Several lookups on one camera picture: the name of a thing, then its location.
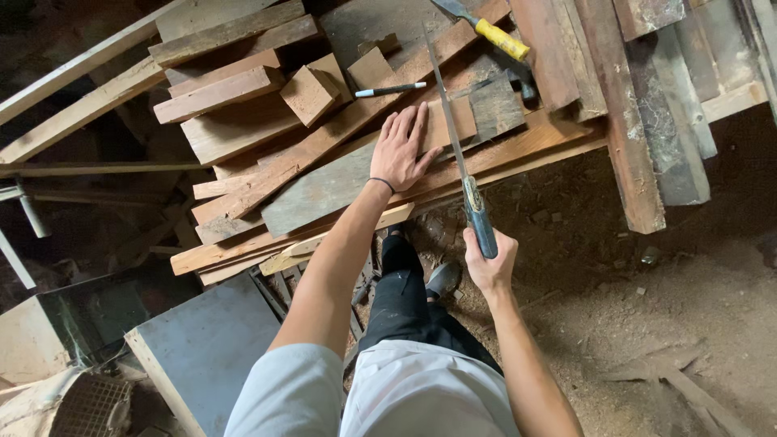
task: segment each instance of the floor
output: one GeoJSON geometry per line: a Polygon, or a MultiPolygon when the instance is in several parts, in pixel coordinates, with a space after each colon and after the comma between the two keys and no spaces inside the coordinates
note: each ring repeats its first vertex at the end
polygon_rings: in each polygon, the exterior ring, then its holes
{"type": "MultiPolygon", "coordinates": [[[[756,435],[777,434],[777,129],[762,105],[715,123],[713,134],[713,200],[669,208],[669,228],[652,236],[628,231],[606,150],[486,190],[494,226],[520,243],[514,291],[533,302],[524,318],[586,435],[706,435],[672,389],[657,399],[647,383],[597,376],[692,345],[703,353],[686,374],[756,435]]],[[[427,271],[464,265],[463,225],[457,205],[409,225],[427,271]]],[[[466,273],[458,289],[460,300],[445,299],[449,311],[500,361],[486,302],[466,273]]],[[[368,308],[359,313],[365,320],[368,308]]]]}

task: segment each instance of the forearm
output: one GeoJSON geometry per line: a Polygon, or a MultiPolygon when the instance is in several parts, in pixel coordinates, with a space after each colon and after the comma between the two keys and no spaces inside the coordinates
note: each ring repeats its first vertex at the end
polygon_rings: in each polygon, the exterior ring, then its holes
{"type": "Polygon", "coordinates": [[[270,350],[313,343],[332,349],[340,357],[345,355],[354,283],[390,197],[387,185],[370,180],[340,216],[313,254],[270,350]]]}
{"type": "Polygon", "coordinates": [[[512,292],[489,302],[499,338],[510,408],[526,437],[583,435],[572,406],[545,365],[542,353],[521,319],[512,292]]]}

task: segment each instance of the marker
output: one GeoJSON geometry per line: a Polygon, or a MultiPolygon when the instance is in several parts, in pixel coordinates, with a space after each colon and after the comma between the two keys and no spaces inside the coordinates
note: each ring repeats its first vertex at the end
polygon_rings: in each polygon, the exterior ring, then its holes
{"type": "Polygon", "coordinates": [[[386,94],[400,93],[407,91],[408,89],[423,88],[426,86],[426,82],[411,83],[409,85],[391,86],[388,88],[380,89],[365,89],[364,91],[356,91],[356,97],[373,97],[384,96],[386,94]]]}

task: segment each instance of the left hand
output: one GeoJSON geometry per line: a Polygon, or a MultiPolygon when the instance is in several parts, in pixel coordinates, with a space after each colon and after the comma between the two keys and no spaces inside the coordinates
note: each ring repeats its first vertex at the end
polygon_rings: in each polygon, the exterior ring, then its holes
{"type": "Polygon", "coordinates": [[[401,114],[395,112],[388,116],[372,155],[370,177],[387,180],[399,193],[423,176],[432,160],[442,152],[442,147],[430,150],[416,163],[421,130],[427,122],[428,112],[429,107],[423,102],[420,107],[407,107],[401,114]]]}

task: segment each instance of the yellow chisel handle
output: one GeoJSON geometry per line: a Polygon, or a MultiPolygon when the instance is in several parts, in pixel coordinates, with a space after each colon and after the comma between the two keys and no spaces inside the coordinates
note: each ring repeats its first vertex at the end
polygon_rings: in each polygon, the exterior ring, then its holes
{"type": "Polygon", "coordinates": [[[486,37],[498,48],[504,50],[505,53],[509,54],[516,61],[523,61],[529,53],[529,47],[526,47],[522,42],[511,37],[499,27],[493,26],[484,18],[478,21],[475,31],[486,37]]]}

